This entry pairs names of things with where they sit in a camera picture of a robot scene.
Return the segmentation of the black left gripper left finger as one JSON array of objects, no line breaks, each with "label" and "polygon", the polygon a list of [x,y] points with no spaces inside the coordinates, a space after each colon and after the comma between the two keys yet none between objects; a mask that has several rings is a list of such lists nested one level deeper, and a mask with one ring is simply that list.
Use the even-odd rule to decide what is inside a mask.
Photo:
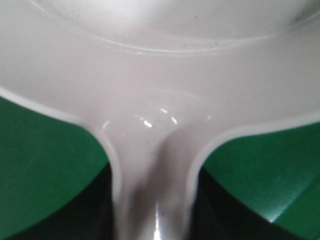
[{"label": "black left gripper left finger", "polygon": [[3,240],[109,240],[108,163],[29,162],[0,169]]}]

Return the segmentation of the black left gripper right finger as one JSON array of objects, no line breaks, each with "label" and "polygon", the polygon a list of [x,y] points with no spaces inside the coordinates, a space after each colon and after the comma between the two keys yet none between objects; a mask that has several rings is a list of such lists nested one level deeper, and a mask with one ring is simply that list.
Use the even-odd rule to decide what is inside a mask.
[{"label": "black left gripper right finger", "polygon": [[192,209],[193,240],[305,240],[268,222],[225,190],[205,169]]}]

